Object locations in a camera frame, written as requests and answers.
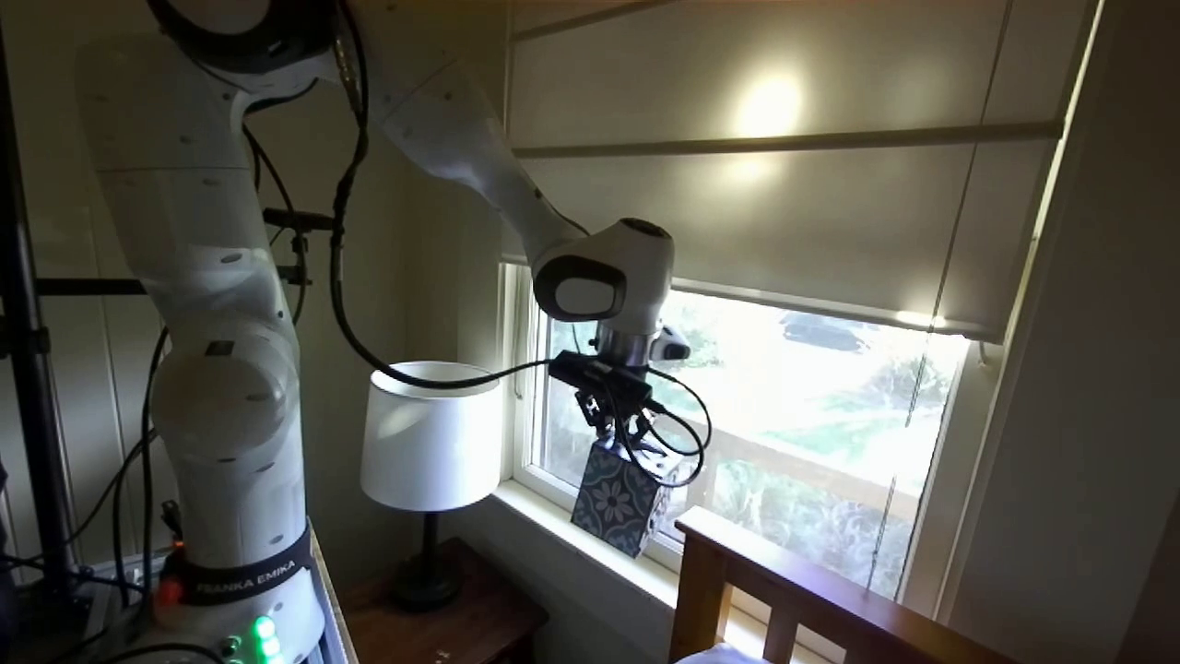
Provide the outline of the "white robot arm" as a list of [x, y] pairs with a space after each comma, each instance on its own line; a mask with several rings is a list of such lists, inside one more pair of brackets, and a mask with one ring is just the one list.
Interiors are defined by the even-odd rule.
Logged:
[[622, 428], [647, 398], [672, 235], [643, 217], [577, 228], [518, 163], [466, 67], [399, 0], [147, 0], [147, 33], [79, 56], [94, 163], [133, 277], [169, 329], [150, 387], [180, 496], [139, 656], [305, 664], [325, 644], [310, 562], [298, 336], [261, 228], [245, 117], [323, 83], [351, 93], [361, 139], [496, 208], [539, 308], [594, 320], [591, 357], [552, 374]]

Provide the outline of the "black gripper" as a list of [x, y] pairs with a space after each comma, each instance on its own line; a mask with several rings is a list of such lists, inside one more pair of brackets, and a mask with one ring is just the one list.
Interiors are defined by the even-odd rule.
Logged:
[[550, 378], [577, 393], [577, 404], [591, 424], [638, 416], [648, 404], [648, 383], [600, 357], [562, 350], [550, 361]]

